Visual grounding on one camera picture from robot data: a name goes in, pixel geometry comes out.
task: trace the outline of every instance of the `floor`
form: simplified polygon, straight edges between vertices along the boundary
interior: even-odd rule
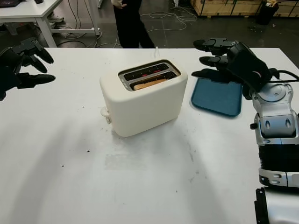
[[[73,11],[76,13],[78,0],[70,0]],[[191,14],[192,9],[182,12],[183,9],[171,9],[174,7],[171,0],[144,0],[140,10],[141,14],[152,12],[170,12],[179,16],[186,16],[185,24],[176,17],[166,16],[155,19],[149,15],[143,15],[142,20],[150,31],[149,35],[155,45],[159,48],[192,48],[193,41],[210,37],[226,37],[230,40],[239,40],[254,48],[281,48],[287,56],[299,67],[299,19],[298,18],[273,18],[268,26],[261,26],[255,23],[254,18],[242,17],[214,17],[211,19],[197,18]],[[64,0],[55,10],[55,13],[64,17],[65,22],[60,25],[76,26],[74,16],[69,8],[68,0]],[[90,28],[91,21],[87,13],[84,1],[80,0],[78,5],[78,15],[82,28]],[[111,48],[116,41],[116,24],[113,7],[110,0],[103,0],[102,8],[99,9],[99,26],[103,33],[96,46]],[[19,41],[36,36],[41,44],[46,46],[43,35],[39,29],[30,27],[18,28],[19,35],[11,36],[7,32],[0,32],[0,50],[7,46],[17,45]],[[54,34],[57,44],[66,40],[65,34]],[[92,34],[76,39],[85,45],[93,47],[95,36]],[[80,42],[68,42],[59,47],[81,48],[84,45]]]

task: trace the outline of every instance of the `wooden crate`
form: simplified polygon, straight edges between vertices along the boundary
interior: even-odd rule
[[[288,17],[296,3],[295,1],[278,1],[279,9],[274,16]]]
[[[237,1],[231,15],[256,15],[261,4],[260,0]]]
[[[234,7],[234,1],[232,0],[194,1],[193,6],[198,15],[230,15]]]
[[[190,0],[197,15],[256,15],[262,0]],[[274,16],[299,17],[298,1],[278,1],[279,9]]]
[[[299,17],[299,1],[297,2],[295,8],[292,10],[290,17]]]

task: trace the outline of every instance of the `black pants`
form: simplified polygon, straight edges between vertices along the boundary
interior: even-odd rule
[[[143,22],[140,20],[139,8],[142,0],[127,0],[123,9],[114,7],[118,37],[123,48],[155,48]]]

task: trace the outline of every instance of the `white toaster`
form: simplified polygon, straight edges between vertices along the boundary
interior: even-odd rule
[[[156,127],[179,115],[187,79],[165,59],[106,74],[100,78],[106,103],[101,114],[122,137]]]

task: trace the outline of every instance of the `toaster slot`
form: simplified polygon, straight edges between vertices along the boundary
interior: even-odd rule
[[[167,64],[162,63],[162,64],[157,64],[145,69],[141,69],[141,70],[137,70],[137,71],[133,71],[130,73],[127,73],[124,75],[125,79],[127,81],[133,80],[133,79],[137,79],[137,78],[141,78],[141,77],[145,77],[160,71],[164,71],[169,69],[169,67],[167,66]]]
[[[169,79],[175,78],[176,76],[177,75],[174,72],[168,71],[168,72],[159,74],[157,76],[153,76],[153,77],[132,83],[130,85],[130,87],[132,90],[136,91],[136,90],[144,89],[144,88],[152,86],[152,85],[156,85],[158,83],[165,82]]]

